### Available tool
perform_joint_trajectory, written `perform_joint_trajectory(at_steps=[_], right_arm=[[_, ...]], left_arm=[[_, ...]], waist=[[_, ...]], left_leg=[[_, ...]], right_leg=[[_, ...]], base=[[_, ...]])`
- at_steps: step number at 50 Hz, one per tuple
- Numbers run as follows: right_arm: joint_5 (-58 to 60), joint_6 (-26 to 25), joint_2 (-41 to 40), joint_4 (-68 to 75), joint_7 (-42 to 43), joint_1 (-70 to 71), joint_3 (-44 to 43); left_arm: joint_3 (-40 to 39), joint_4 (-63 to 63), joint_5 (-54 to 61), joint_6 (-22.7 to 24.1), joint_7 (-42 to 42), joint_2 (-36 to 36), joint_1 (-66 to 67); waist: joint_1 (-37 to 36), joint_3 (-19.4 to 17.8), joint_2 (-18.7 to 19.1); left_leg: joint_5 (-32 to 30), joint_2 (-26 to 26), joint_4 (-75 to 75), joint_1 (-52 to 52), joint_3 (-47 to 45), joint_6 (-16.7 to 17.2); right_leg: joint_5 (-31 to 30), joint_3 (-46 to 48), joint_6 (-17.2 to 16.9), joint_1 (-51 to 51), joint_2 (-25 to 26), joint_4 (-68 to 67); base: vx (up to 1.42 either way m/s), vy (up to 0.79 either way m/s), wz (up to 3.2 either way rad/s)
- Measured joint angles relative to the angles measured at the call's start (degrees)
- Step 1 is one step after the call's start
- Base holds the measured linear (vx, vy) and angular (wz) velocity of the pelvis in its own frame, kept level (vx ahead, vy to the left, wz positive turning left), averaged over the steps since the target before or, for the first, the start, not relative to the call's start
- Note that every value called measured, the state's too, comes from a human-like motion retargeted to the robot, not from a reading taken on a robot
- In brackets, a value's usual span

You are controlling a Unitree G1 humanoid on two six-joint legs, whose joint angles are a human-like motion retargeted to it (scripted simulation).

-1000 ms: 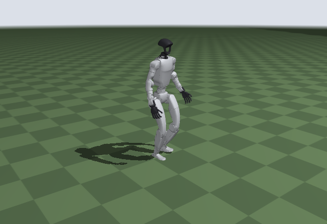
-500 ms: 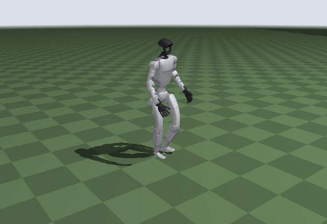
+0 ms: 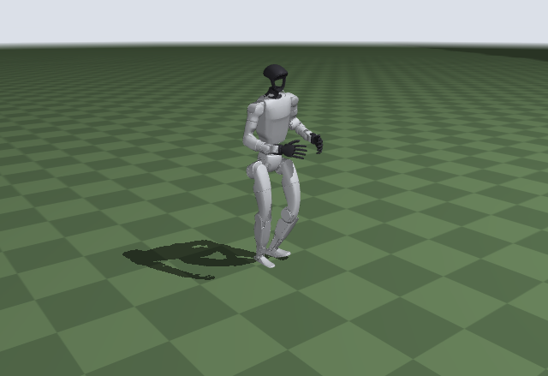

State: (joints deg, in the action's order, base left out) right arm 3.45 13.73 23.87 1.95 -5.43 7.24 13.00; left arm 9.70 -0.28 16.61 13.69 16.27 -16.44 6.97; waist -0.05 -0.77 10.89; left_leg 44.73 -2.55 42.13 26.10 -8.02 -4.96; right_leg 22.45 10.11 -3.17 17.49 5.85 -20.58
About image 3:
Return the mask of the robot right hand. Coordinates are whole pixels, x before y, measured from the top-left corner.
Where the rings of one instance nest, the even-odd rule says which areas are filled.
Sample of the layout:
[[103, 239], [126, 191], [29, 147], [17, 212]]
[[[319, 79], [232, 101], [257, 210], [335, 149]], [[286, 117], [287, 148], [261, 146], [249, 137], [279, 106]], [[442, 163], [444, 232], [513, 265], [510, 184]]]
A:
[[279, 146], [278, 147], [278, 153], [273, 153], [274, 155], [285, 155], [287, 157], [293, 157], [293, 158], [300, 158], [300, 159], [304, 159], [303, 157], [300, 157], [300, 156], [295, 156], [294, 154], [299, 154], [299, 155], [304, 155], [306, 156], [305, 153], [302, 153], [302, 152], [296, 152], [296, 151], [303, 151], [303, 152], [307, 152], [307, 150], [305, 149], [300, 149], [300, 148], [296, 148], [296, 147], [307, 147], [305, 145], [292, 145], [296, 142], [300, 142], [300, 140], [293, 140], [291, 141], [290, 143], [288, 144], [285, 144], [284, 146], [283, 145], [279, 145], [279, 144], [274, 144], [273, 146]]

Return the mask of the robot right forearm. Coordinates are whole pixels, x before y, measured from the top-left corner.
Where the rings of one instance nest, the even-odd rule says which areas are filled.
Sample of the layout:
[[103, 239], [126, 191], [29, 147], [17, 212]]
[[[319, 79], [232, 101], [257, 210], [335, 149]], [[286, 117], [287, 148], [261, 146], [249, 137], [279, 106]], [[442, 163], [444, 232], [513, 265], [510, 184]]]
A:
[[264, 152], [266, 154], [278, 153], [279, 146], [273, 146], [258, 139], [255, 140], [249, 135], [243, 138], [243, 144], [255, 152]]

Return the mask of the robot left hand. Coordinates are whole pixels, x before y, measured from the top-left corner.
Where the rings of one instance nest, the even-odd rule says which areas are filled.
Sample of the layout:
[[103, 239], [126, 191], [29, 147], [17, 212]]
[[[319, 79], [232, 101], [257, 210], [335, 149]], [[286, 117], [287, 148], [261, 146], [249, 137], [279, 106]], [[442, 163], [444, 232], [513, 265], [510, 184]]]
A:
[[320, 154], [322, 152], [322, 149], [323, 149], [323, 141], [322, 139], [320, 138], [320, 134], [316, 135], [315, 133], [311, 133], [310, 134], [312, 137], [311, 137], [311, 143], [314, 144], [318, 149], [317, 151], [317, 154]]

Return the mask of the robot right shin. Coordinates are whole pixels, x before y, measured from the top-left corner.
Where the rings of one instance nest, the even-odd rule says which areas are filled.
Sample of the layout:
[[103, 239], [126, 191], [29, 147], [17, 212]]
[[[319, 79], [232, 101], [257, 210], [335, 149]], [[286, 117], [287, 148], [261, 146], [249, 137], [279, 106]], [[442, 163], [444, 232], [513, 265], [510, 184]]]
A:
[[256, 258], [260, 260], [265, 256], [266, 245], [270, 238], [271, 221], [267, 221], [264, 226], [259, 213], [255, 214], [254, 235], [256, 240]]

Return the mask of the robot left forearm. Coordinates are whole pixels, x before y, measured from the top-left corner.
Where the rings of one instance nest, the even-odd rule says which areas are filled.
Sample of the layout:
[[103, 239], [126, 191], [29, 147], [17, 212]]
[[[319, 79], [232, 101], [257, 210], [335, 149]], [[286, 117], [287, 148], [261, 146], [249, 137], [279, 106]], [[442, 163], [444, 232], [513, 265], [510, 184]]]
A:
[[[299, 120], [299, 119], [298, 119]], [[300, 121], [300, 120], [299, 120]], [[296, 126], [295, 132], [299, 134], [304, 140], [308, 140], [311, 142], [311, 131], [308, 130], [301, 122], [299, 125]]]

